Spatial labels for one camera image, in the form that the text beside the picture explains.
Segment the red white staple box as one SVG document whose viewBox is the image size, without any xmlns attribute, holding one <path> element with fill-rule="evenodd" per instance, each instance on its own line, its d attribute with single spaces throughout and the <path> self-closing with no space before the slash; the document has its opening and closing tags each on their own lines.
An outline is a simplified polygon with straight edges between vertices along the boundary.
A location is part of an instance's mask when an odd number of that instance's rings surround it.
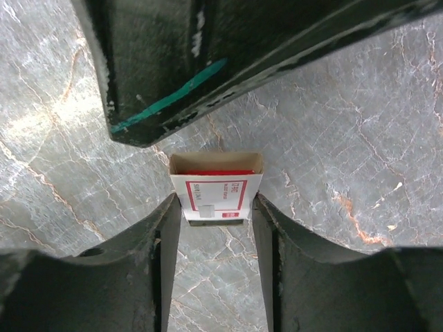
<svg viewBox="0 0 443 332">
<path fill-rule="evenodd" d="M 243 223 L 263 176 L 263 157 L 255 152 L 176 153 L 169 166 L 184 217 L 194 227 Z"/>
</svg>

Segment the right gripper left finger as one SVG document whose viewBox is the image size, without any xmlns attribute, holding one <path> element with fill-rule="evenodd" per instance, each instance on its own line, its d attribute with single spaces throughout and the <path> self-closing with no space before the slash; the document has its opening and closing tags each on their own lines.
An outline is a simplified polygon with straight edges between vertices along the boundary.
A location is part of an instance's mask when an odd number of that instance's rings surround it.
<svg viewBox="0 0 443 332">
<path fill-rule="evenodd" d="M 80 255 L 1 251 L 2 331 L 166 331 L 181 206 L 149 216 Z"/>
</svg>

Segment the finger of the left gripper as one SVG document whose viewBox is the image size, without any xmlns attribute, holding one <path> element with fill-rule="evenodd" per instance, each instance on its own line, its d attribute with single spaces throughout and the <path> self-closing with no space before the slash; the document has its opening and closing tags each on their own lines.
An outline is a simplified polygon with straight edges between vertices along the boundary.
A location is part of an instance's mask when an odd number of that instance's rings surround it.
<svg viewBox="0 0 443 332">
<path fill-rule="evenodd" d="M 306 63 L 441 11 L 441 1 L 195 1 L 188 78 L 149 108 L 145 145 Z"/>
<path fill-rule="evenodd" d="M 185 126 L 227 64 L 212 56 L 216 1 L 74 1 L 107 132 L 149 147 Z"/>
</svg>

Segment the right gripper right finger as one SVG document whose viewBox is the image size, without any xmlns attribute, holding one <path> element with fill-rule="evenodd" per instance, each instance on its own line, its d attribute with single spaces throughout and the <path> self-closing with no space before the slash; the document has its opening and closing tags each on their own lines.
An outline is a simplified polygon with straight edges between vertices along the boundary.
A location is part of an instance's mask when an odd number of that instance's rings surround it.
<svg viewBox="0 0 443 332">
<path fill-rule="evenodd" d="M 252 209 L 270 331 L 441 331 L 442 249 L 366 255 L 287 217 L 258 194 Z"/>
</svg>

